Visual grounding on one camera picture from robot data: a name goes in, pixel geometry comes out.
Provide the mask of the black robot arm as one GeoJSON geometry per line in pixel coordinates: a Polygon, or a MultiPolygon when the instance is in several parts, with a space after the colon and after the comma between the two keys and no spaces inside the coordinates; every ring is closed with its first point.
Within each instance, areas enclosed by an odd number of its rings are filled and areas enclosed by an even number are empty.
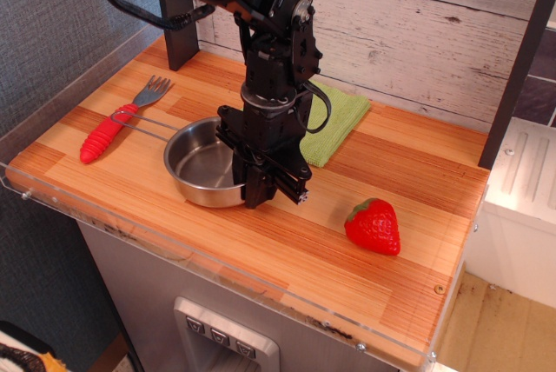
{"type": "Polygon", "coordinates": [[[230,12],[246,65],[243,106],[221,106],[217,136],[234,152],[232,172],[249,209],[281,191],[294,203],[307,198],[312,172],[301,154],[313,98],[330,100],[311,81],[322,53],[313,32],[313,0],[199,0],[230,12]]]}

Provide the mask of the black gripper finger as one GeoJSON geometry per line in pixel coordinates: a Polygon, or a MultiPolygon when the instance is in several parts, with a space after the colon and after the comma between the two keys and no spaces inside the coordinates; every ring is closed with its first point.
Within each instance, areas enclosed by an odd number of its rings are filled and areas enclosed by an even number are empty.
{"type": "Polygon", "coordinates": [[[248,181],[249,160],[240,149],[233,150],[232,174],[235,185],[246,185],[248,181]]]}
{"type": "Polygon", "coordinates": [[[243,177],[244,188],[242,195],[246,208],[255,209],[275,197],[277,185],[268,166],[246,165],[243,177]]]}

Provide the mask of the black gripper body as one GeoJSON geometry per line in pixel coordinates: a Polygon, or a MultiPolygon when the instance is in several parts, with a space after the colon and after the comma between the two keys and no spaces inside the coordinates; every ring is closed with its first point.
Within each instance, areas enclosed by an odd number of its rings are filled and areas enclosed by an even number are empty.
{"type": "Polygon", "coordinates": [[[268,166],[277,191],[296,204],[308,199],[306,182],[312,176],[300,148],[309,108],[304,102],[284,110],[264,110],[245,103],[242,110],[227,105],[217,110],[221,118],[217,137],[232,150],[242,150],[249,165],[268,166]]]}

